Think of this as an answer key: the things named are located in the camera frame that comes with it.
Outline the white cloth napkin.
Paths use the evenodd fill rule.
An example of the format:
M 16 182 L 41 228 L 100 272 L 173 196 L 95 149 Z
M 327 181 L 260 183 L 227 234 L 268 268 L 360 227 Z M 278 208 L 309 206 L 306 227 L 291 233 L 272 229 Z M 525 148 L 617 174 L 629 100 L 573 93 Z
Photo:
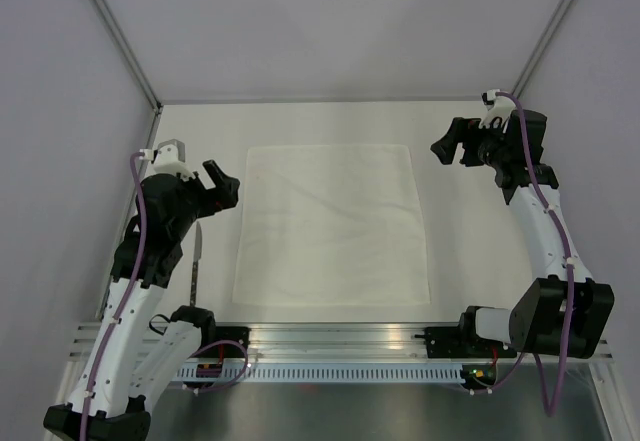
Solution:
M 430 303 L 409 149 L 250 149 L 233 299 L 261 307 Z

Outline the black-handled table knife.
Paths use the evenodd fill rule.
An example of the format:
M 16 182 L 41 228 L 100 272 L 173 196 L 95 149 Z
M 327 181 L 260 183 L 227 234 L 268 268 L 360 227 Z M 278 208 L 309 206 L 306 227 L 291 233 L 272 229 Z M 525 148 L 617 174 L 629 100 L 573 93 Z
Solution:
M 189 304 L 191 307 L 195 307 L 197 303 L 197 290 L 199 279 L 199 263 L 202 256 L 202 228 L 200 222 L 195 224 L 195 238 L 194 238 L 194 252 L 191 268 L 191 282 L 190 282 L 190 295 Z

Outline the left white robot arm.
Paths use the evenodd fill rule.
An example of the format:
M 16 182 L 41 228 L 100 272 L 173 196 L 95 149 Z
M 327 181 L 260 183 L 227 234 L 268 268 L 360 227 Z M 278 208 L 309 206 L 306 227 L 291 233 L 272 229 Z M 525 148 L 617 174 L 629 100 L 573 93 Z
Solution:
M 148 324 L 181 260 L 182 242 L 201 218 L 234 208 L 240 182 L 213 160 L 203 167 L 213 185 L 181 161 L 148 159 L 154 173 L 134 179 L 136 214 L 116 248 L 112 281 L 87 365 L 67 400 L 47 409 L 44 428 L 63 440 L 144 440 L 155 405 L 179 368 L 218 345 L 214 314 L 183 305 L 145 358 Z

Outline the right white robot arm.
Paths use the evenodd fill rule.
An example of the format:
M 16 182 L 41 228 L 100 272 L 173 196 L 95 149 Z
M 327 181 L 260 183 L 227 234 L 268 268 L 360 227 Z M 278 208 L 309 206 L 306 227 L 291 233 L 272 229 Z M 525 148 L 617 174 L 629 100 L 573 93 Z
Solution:
M 541 161 L 546 122 L 531 110 L 512 111 L 504 128 L 456 117 L 431 146 L 444 165 L 461 149 L 463 166 L 494 169 L 524 234 L 533 275 L 513 308 L 470 306 L 461 314 L 447 338 L 455 355 L 482 356 L 503 343 L 518 352 L 588 359 L 611 314 L 613 290 L 595 282 L 581 261 L 563 219 L 556 174 Z

